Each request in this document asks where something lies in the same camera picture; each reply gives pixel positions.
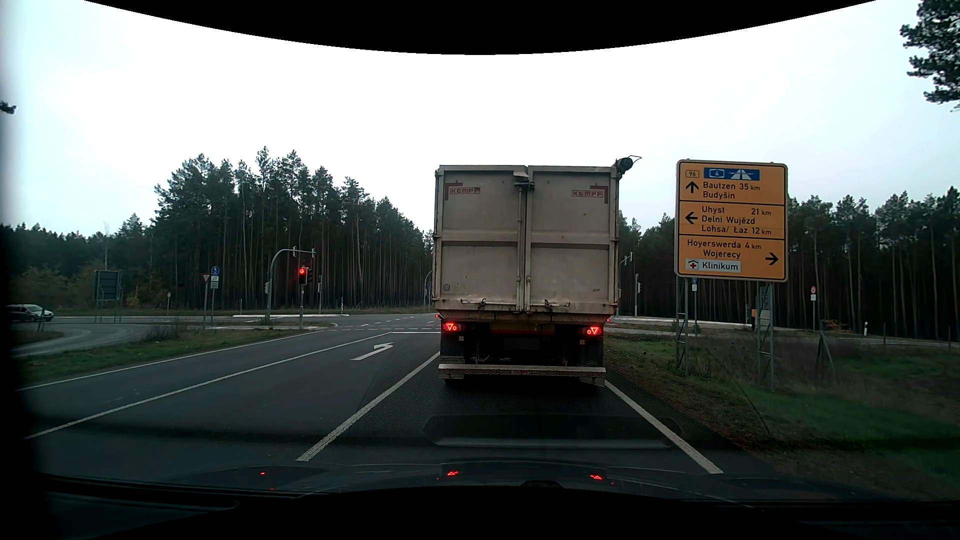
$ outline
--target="road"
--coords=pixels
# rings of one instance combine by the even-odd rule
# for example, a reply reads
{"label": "road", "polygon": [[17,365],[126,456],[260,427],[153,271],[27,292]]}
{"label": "road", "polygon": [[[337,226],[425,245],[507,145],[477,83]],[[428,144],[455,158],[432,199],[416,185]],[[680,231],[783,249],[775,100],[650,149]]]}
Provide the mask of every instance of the road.
{"label": "road", "polygon": [[171,481],[234,467],[531,457],[769,472],[616,374],[602,388],[499,378],[450,389],[432,314],[340,322],[23,388],[40,469]]}

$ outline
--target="road sign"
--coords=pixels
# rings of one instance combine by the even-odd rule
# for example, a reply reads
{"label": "road sign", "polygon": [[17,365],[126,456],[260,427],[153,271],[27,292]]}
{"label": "road sign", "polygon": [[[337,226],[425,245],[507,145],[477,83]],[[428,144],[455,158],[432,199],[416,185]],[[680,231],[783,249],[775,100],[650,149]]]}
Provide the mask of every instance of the road sign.
{"label": "road sign", "polygon": [[782,163],[677,161],[677,276],[786,282],[786,170]]}
{"label": "road sign", "polygon": [[93,299],[96,301],[120,300],[120,271],[97,270],[93,274]]}

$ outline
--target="grass median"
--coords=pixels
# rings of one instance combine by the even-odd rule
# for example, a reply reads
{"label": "grass median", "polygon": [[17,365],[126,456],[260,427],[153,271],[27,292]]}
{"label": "grass median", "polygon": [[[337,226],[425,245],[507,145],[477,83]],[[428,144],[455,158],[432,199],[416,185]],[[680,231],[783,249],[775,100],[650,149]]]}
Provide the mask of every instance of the grass median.
{"label": "grass median", "polygon": [[18,360],[24,382],[37,383],[102,369],[223,349],[303,333],[297,330],[211,330],[162,327],[140,341]]}

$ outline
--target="kempf logo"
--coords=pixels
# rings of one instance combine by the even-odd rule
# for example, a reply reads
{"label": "kempf logo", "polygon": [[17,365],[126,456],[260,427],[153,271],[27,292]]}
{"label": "kempf logo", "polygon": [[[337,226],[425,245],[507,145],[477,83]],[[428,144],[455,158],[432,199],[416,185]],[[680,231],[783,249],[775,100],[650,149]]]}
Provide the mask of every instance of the kempf logo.
{"label": "kempf logo", "polygon": [[463,187],[463,185],[464,183],[462,182],[448,182],[444,184],[444,200],[449,200],[450,195],[468,195],[480,192],[479,187]]}
{"label": "kempf logo", "polygon": [[608,185],[591,185],[590,189],[573,189],[570,192],[571,197],[603,197],[604,204],[610,203],[610,187]]}

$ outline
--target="rear bumper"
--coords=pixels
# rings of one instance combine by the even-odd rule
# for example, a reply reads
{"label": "rear bumper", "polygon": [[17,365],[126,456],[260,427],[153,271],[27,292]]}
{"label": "rear bumper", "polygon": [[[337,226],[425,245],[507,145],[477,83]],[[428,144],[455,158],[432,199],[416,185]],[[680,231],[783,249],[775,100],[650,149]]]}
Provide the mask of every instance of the rear bumper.
{"label": "rear bumper", "polygon": [[603,386],[607,379],[604,367],[440,364],[441,379],[462,379],[464,375],[546,375],[579,377],[583,382]]}

